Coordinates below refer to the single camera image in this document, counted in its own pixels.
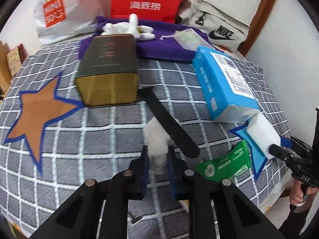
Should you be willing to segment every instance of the cotton ball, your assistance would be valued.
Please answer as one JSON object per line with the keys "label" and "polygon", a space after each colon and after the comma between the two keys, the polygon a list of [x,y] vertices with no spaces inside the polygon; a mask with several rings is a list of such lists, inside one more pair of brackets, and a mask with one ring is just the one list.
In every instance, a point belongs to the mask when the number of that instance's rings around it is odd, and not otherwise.
{"label": "cotton ball", "polygon": [[172,145],[173,140],[155,117],[145,126],[144,135],[148,145],[150,169],[155,174],[165,173],[167,169],[168,145]]}

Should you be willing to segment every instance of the plaid blanket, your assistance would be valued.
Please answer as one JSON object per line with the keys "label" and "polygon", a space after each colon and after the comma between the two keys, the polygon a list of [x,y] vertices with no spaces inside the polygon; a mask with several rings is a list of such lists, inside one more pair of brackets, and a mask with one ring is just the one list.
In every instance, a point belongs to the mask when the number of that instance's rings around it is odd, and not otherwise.
{"label": "plaid blanket", "polygon": [[[58,95],[80,99],[74,86],[79,66],[79,42],[42,48],[28,57],[13,81],[0,108],[0,209],[24,231],[32,233],[86,179],[110,179],[139,157],[145,144],[143,127],[153,117],[145,102],[134,105],[83,108],[46,128],[42,154],[43,176],[33,165],[24,140],[3,145],[20,113],[19,92],[37,90],[63,71]],[[279,103],[264,81],[263,69],[233,59],[258,100],[261,111],[279,134],[291,136]],[[154,93],[200,148],[200,156],[189,159],[176,149],[189,167],[229,152],[239,141],[227,131],[235,124],[213,123],[201,87],[190,64],[139,60],[141,87]],[[251,170],[233,182],[259,205],[285,174],[282,161],[268,161],[257,182]],[[132,225],[128,237],[188,237],[188,214],[172,199],[168,175],[150,175],[143,201],[130,201],[129,211],[143,216]]]}

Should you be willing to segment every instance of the tissue package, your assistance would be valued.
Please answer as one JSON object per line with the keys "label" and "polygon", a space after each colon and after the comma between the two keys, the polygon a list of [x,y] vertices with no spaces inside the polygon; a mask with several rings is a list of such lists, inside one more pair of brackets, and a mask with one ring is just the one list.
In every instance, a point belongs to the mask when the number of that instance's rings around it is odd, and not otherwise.
{"label": "tissue package", "polygon": [[226,54],[199,46],[193,66],[214,122],[243,123],[259,112],[250,87]]}

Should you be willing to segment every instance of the black strap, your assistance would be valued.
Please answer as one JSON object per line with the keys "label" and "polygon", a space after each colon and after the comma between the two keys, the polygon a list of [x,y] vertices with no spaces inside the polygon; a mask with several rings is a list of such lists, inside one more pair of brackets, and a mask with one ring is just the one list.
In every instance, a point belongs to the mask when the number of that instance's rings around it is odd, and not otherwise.
{"label": "black strap", "polygon": [[167,134],[169,134],[174,140],[183,154],[190,158],[198,157],[198,146],[160,103],[158,98],[153,93],[152,88],[148,87],[139,89],[138,94],[144,101],[146,101],[154,116],[165,129]]}

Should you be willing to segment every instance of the metal bolt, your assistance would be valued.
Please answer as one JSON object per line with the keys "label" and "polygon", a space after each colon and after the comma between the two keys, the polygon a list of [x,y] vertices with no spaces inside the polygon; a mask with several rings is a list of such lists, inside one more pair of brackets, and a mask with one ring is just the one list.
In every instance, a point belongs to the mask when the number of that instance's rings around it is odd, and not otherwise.
{"label": "metal bolt", "polygon": [[185,174],[186,174],[187,176],[193,176],[193,175],[195,174],[195,172],[194,172],[193,170],[191,170],[191,169],[187,169],[187,170],[185,171]]}
{"label": "metal bolt", "polygon": [[133,171],[132,170],[125,170],[124,172],[123,172],[123,175],[124,176],[131,176],[133,174]]}
{"label": "metal bolt", "polygon": [[85,182],[85,185],[88,186],[88,187],[91,187],[95,184],[95,180],[93,179],[88,179],[86,182]]}
{"label": "metal bolt", "polygon": [[232,185],[232,182],[231,182],[230,180],[228,180],[228,179],[223,179],[223,180],[221,181],[221,183],[222,183],[224,186],[230,186],[230,185]]}

